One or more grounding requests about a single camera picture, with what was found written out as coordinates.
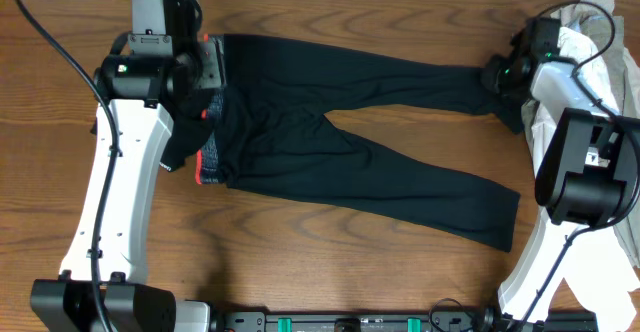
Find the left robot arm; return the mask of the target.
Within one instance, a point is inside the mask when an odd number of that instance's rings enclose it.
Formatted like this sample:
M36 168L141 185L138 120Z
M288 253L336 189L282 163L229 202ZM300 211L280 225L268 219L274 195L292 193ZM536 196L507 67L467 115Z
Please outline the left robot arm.
M99 106L80 221L57 278L36 280L30 305L51 331L220 331L207 303L148 285L146 241L180 106L222 85L222 51L197 37L197 0L129 1L131 30L85 76Z

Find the black leggings red waistband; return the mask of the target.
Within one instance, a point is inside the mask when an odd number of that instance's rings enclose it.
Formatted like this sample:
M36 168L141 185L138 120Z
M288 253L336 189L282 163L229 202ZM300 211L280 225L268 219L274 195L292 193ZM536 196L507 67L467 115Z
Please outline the black leggings red waistband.
M347 207L512 247L520 196L496 182L429 165L335 127L334 110L400 104L520 116L477 67L432 65L256 35L222 39L227 83L205 110L212 135L196 179L301 202Z

